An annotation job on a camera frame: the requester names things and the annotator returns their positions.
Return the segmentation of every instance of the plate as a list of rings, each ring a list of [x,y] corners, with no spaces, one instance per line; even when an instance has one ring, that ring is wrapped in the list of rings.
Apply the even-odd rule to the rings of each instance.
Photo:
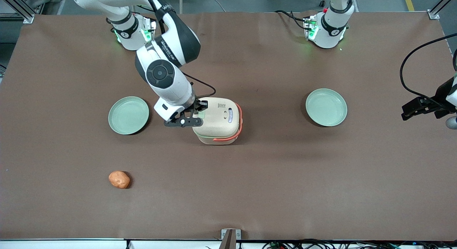
[[[317,124],[332,127],[344,121],[347,105],[344,98],[336,91],[319,88],[306,99],[306,111]]]
[[[108,123],[114,132],[129,135],[141,130],[149,118],[149,107],[136,96],[117,101],[108,114]]]

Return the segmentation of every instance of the brown table surface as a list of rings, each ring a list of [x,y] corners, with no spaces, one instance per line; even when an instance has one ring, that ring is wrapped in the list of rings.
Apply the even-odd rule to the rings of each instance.
[[[240,104],[239,139],[208,146],[190,128],[164,127],[135,53],[105,17],[39,15],[1,84],[1,238],[210,239],[227,227],[245,239],[456,238],[456,134],[433,114],[400,117],[415,97],[400,64],[442,36],[438,21],[355,13],[345,39],[323,50],[278,14],[183,20],[201,53],[182,69]],[[441,41],[411,57],[405,80],[433,95],[453,73]],[[308,120],[304,102],[317,88],[346,99],[341,125]],[[151,106],[137,135],[108,126],[124,96]],[[111,186],[115,170],[131,174],[130,189]]]

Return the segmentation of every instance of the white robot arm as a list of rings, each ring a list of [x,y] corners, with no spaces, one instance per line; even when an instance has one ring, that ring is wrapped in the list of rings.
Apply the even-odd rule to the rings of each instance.
[[[330,0],[330,7],[326,12],[320,12],[305,20],[305,37],[323,49],[331,49],[343,39],[352,13],[352,0]]]
[[[82,8],[105,14],[119,42],[126,49],[137,51],[135,66],[143,80],[160,96],[154,109],[165,123],[173,122],[175,116],[186,109],[204,109],[205,104],[196,99],[191,84],[179,70],[199,56],[199,39],[165,0],[74,1]],[[163,20],[168,30],[155,40],[145,37],[150,22],[141,15],[133,15],[126,5],[150,5],[156,9],[157,20]],[[201,125],[198,119],[190,120],[187,126]]]

